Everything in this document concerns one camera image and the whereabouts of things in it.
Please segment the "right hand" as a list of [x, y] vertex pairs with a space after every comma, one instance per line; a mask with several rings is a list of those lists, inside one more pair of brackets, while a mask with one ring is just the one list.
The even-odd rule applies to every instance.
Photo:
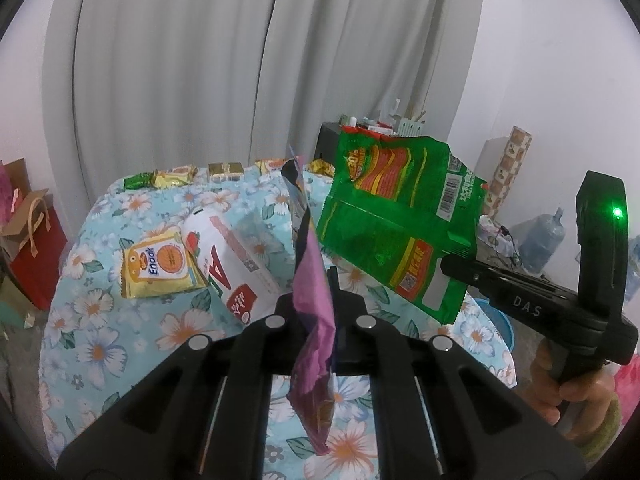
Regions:
[[603, 425], [616, 399], [614, 378], [597, 370], [560, 385], [550, 375], [552, 365], [551, 349], [544, 339], [529, 367], [530, 383], [520, 390], [520, 397], [550, 425], [560, 421], [563, 402], [581, 403], [582, 411], [565, 437], [576, 444], [586, 443]]

